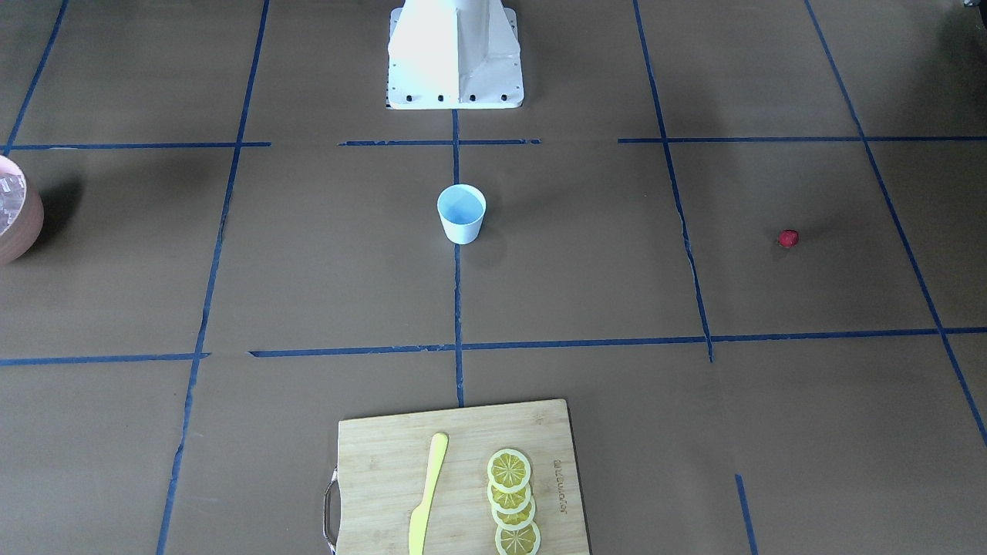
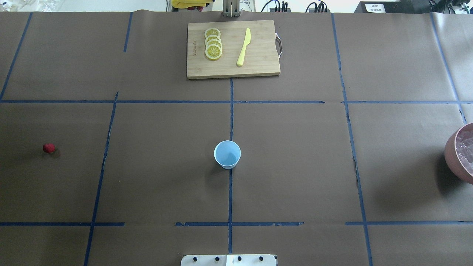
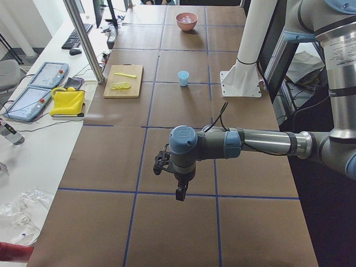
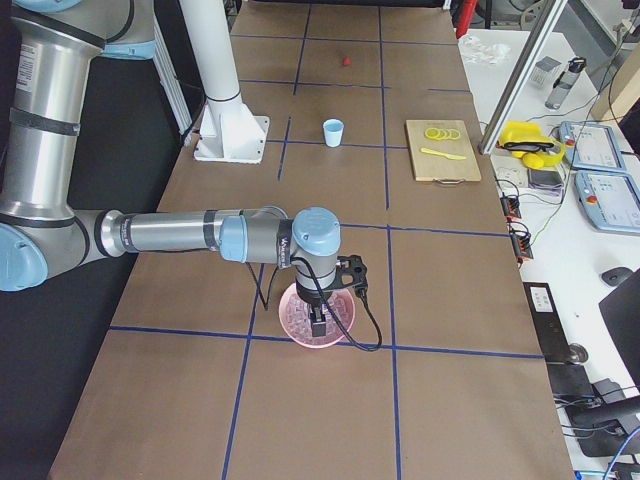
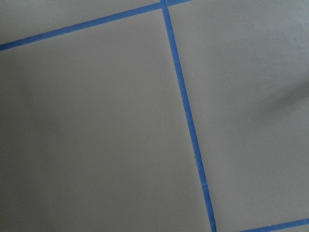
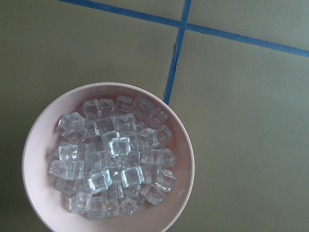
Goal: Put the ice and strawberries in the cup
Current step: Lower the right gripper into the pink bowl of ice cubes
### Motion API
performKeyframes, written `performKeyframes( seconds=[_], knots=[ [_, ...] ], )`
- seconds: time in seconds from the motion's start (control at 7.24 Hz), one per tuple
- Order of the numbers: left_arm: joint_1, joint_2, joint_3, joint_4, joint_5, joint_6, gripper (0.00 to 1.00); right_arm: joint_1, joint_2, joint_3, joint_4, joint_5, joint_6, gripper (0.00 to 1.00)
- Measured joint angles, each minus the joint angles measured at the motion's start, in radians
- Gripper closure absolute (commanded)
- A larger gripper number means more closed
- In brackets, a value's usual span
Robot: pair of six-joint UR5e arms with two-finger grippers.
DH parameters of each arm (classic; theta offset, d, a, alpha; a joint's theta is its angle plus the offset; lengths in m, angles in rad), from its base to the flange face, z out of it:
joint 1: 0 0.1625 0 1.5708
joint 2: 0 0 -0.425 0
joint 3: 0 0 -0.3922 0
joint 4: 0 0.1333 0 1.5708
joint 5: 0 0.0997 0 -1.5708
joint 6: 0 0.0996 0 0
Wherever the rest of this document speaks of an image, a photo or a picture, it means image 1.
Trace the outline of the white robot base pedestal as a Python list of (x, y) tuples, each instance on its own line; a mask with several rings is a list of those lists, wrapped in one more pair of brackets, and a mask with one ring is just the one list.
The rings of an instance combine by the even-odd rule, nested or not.
[(406, 1), (390, 13), (386, 106), (515, 109), (525, 99), (516, 11), (500, 1)]

